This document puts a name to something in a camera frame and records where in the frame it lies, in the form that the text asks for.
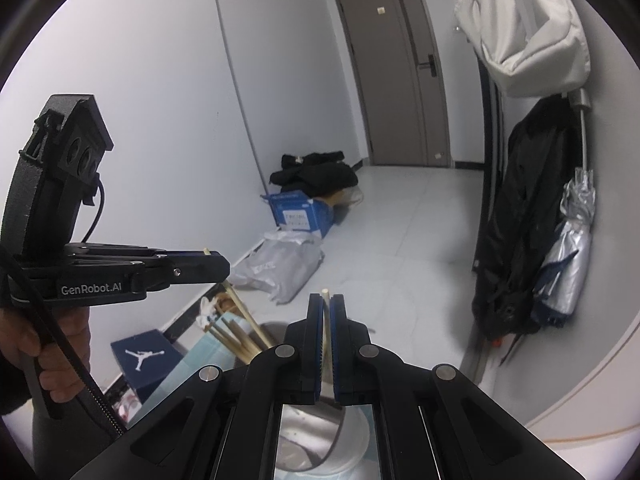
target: chopstick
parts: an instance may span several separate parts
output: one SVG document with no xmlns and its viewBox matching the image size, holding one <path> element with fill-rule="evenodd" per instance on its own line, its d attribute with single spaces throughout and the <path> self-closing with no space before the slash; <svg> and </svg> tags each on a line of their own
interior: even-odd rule
<svg viewBox="0 0 640 480">
<path fill-rule="evenodd" d="M 206 247 L 204 248 L 204 253 L 211 254 L 211 252 Z M 262 339 L 262 342 L 267 346 L 267 348 L 269 349 L 274 347 L 275 344 L 271 341 L 269 336 L 267 336 L 264 333 L 264 330 L 260 328 L 260 325 L 258 325 L 255 322 L 254 317 L 251 314 L 249 314 L 249 311 L 247 310 L 246 305 L 242 302 L 240 297 L 236 294 L 236 291 L 234 290 L 231 283 L 229 283 L 228 280 L 225 280 L 224 282 L 222 282 L 222 286 L 225 287 L 226 293 L 231 296 L 232 300 L 234 300 L 234 303 L 238 307 L 238 310 L 240 311 L 242 316 L 249 322 L 249 325 L 251 325 L 251 328 L 254 330 L 255 333 L 257 333 L 258 337 Z"/>
<path fill-rule="evenodd" d="M 320 292 L 322 296 L 322 380 L 328 384 L 334 384 L 333 357 L 331 354 L 331 322 L 329 304 L 331 295 L 329 289 L 324 288 Z"/>
<path fill-rule="evenodd" d="M 225 324 L 225 326 L 231 331 L 234 336 L 236 336 L 236 338 L 238 338 L 240 344 L 244 345 L 253 354 L 259 354 L 260 352 L 262 352 L 262 348 L 260 348 L 253 339 L 251 339 L 247 334 L 244 333 L 238 323 L 236 323 L 234 320 L 227 321 L 224 317 L 222 317 L 224 312 L 222 312 L 220 306 L 215 305 L 215 308 L 216 312 L 220 314 L 220 318 L 218 319 Z"/>
<path fill-rule="evenodd" d="M 218 327 L 209 323 L 206 327 L 206 331 L 215 337 L 222 345 L 229 350 L 233 355 L 240 359 L 244 364 L 249 364 L 254 356 L 249 355 L 242 345 L 232 340 L 229 336 L 225 335 Z"/>
</svg>

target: door handle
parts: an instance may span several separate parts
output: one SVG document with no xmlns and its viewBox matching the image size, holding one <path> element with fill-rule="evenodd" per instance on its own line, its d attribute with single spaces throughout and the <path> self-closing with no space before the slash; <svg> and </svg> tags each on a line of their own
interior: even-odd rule
<svg viewBox="0 0 640 480">
<path fill-rule="evenodd" d="M 418 70 L 424 70 L 426 68 L 430 68 L 431 69 L 431 77 L 437 77 L 438 76 L 438 70 L 436 69 L 436 60 L 433 57 L 433 54 L 429 54 L 429 60 L 426 63 L 418 63 L 418 66 L 416 67 Z"/>
</svg>

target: brown door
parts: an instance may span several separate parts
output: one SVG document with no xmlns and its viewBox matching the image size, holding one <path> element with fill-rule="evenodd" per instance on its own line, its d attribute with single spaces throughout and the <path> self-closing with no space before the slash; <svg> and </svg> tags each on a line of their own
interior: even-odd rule
<svg viewBox="0 0 640 480">
<path fill-rule="evenodd" d="M 436 50 L 422 0 L 339 0 L 373 164 L 448 166 Z"/>
</svg>

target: jordan logo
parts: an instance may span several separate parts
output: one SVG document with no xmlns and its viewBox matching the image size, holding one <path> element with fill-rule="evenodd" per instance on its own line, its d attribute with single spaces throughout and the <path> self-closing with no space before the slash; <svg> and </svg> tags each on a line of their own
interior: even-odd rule
<svg viewBox="0 0 640 480">
<path fill-rule="evenodd" d="M 138 358 L 138 366 L 136 366 L 136 371 L 139 372 L 140 367 L 142 366 L 142 361 L 149 357 L 153 357 L 154 355 L 164 355 L 164 350 L 161 350 L 159 352 L 132 352 L 131 350 L 125 350 L 125 353 Z"/>
</svg>

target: door frame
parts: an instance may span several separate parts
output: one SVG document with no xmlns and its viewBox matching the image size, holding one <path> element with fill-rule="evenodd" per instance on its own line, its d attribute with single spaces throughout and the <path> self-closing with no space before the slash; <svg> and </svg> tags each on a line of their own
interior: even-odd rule
<svg viewBox="0 0 640 480">
<path fill-rule="evenodd" d="M 440 94 L 442 96 L 442 111 L 444 113 L 444 117 L 446 118 L 445 122 L 445 134 L 446 134 L 446 141 L 447 141 L 447 162 L 448 162 L 448 167 L 449 168 L 453 168 L 454 167 L 454 161 L 453 158 L 451 156 L 451 138 L 450 138 L 450 133 L 449 133 L 449 113 L 447 110 L 447 95 L 445 94 L 445 89 L 444 89 L 444 78 L 442 76 L 442 64 L 440 63 L 440 53 L 438 50 L 438 42 L 436 41 L 436 36 L 434 34 L 433 31 L 433 23 L 431 21 L 431 15 L 429 13 L 429 7 L 427 6 L 427 2 L 426 0 L 421 0 L 422 2 L 422 6 L 424 8 L 424 13 L 427 17 L 427 24 L 429 26 L 429 32 L 431 34 L 431 40 L 433 42 L 433 53 L 435 56 L 435 62 L 436 62 L 436 69 L 438 70 L 438 86 L 440 88 Z M 344 31 L 344 37 L 346 38 L 347 41 L 347 50 L 349 51 L 349 59 L 351 61 L 351 68 L 353 69 L 353 75 L 354 75 L 354 79 L 356 82 L 356 88 L 358 89 L 358 101 L 360 102 L 360 113 L 362 114 L 362 122 L 364 124 L 364 131 L 365 131 L 365 135 L 367 137 L 367 149 L 369 150 L 369 158 L 373 160 L 373 146 L 372 146 L 372 142 L 371 142 L 371 136 L 369 134 L 369 121 L 367 119 L 367 108 L 364 102 L 364 96 L 362 94 L 362 88 L 360 86 L 360 74 L 358 73 L 358 64 L 356 63 L 356 59 L 355 59 L 355 54 L 353 51 L 353 43 L 351 43 L 351 36 L 349 34 L 349 27 L 347 26 L 347 21 L 346 21 L 346 17 L 344 15 L 344 11 L 342 10 L 342 4 L 340 3 L 340 0 L 335 0 L 335 5 L 338 7 L 338 14 L 340 15 L 340 22 L 342 23 L 342 30 Z M 406 27 L 409 31 L 409 34 L 411 34 L 411 28 L 409 26 L 409 23 L 406 24 Z M 422 108 L 422 116 L 423 116 L 423 122 L 426 124 L 426 118 L 424 117 L 424 107 L 422 106 L 422 100 L 420 100 L 420 108 Z M 426 131 L 424 131 L 422 133 L 425 137 L 424 141 L 426 142 Z"/>
</svg>

